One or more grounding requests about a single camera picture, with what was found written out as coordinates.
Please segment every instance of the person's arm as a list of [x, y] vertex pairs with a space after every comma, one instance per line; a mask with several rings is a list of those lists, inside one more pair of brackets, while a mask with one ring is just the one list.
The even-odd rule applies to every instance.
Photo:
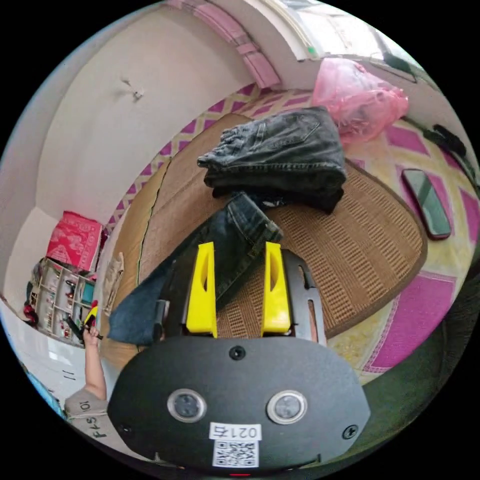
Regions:
[[85, 390], [95, 395], [99, 400], [107, 399], [107, 384], [104, 369], [100, 361], [99, 331], [92, 327], [90, 332], [83, 332], [85, 343]]

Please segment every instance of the hand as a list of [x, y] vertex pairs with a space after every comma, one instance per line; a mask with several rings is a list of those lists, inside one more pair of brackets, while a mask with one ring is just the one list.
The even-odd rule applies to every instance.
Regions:
[[90, 345], [92, 347], [98, 347], [99, 345], [99, 336], [100, 332], [94, 327], [90, 327], [90, 331], [86, 328], [83, 330], [83, 341], [85, 342], [85, 346]]

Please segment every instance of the smartphone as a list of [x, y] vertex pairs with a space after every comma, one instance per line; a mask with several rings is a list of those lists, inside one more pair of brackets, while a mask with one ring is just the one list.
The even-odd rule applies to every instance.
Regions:
[[432, 240], [447, 239], [452, 227], [428, 175], [423, 170], [406, 168], [401, 176], [415, 198], [428, 236]]

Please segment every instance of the shelf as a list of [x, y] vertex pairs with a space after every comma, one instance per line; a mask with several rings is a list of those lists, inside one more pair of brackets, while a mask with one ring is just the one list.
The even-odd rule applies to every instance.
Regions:
[[39, 287], [30, 295], [31, 305], [38, 315], [39, 331], [64, 343], [83, 347], [70, 330], [66, 316], [81, 327], [82, 320], [92, 308], [87, 301], [93, 300], [94, 286], [94, 281], [47, 259]]

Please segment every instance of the phone screen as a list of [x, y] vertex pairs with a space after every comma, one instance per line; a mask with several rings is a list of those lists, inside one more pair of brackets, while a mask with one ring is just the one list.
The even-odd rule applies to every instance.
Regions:
[[404, 170], [403, 175], [417, 198], [430, 233], [433, 236], [449, 235], [449, 219], [427, 174], [421, 170]]

